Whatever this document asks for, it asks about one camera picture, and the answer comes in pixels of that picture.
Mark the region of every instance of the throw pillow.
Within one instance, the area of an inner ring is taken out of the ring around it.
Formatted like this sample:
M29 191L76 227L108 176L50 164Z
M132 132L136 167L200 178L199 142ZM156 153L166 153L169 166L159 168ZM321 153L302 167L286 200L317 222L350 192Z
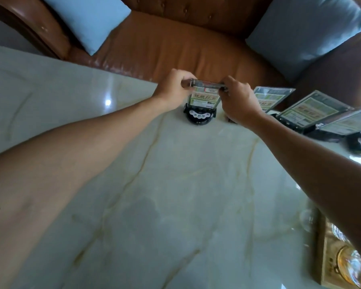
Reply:
M293 82L359 32L361 8L353 0L273 0L246 43Z
M121 0L44 0L90 55L131 12Z

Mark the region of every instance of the sofa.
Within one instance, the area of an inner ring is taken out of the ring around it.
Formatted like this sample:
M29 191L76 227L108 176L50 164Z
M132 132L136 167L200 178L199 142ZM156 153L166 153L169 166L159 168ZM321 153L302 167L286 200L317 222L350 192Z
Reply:
M0 0L0 20L46 56L121 75L159 82L179 68L202 80L231 75L252 88L296 88L281 108L315 89L361 107L361 33L289 83L244 42L272 0L122 1L132 12L93 56L42 0Z

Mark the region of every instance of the person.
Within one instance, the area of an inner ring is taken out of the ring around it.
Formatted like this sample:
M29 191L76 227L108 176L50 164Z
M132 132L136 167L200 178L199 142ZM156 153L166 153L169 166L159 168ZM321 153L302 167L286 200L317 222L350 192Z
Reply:
M0 289L8 288L32 248L76 192L105 170L155 117L190 94L171 70L151 98L67 124L0 154ZM361 165L266 115L249 84L223 79L227 116L258 135L302 190L361 254Z

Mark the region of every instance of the person's left hand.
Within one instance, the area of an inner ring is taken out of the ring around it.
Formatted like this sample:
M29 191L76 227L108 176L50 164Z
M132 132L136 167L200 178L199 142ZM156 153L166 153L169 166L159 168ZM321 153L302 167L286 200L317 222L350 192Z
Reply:
M191 93L190 88L183 88L182 80L196 79L187 71L172 69L167 76L159 82L152 95L163 106L163 111L172 111L180 106L183 100Z

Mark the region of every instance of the person's left arm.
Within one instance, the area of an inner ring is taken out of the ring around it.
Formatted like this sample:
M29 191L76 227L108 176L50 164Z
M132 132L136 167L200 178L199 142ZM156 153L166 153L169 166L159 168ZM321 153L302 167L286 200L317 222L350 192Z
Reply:
M178 107L191 73L171 70L154 95L105 116L47 131L0 154L0 289L8 288L48 226L154 118Z

